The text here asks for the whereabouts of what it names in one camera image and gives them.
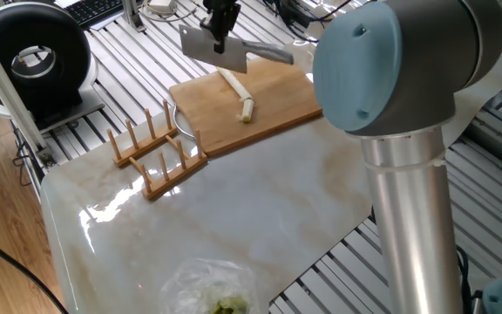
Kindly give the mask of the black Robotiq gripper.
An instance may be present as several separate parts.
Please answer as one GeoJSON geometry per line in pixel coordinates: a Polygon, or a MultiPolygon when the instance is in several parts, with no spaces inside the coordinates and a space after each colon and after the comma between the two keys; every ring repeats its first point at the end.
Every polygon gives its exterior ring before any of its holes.
{"type": "Polygon", "coordinates": [[[241,6],[236,0],[203,0],[203,5],[208,16],[200,22],[200,27],[214,40],[214,51],[223,53],[225,38],[234,28],[241,6]]]}

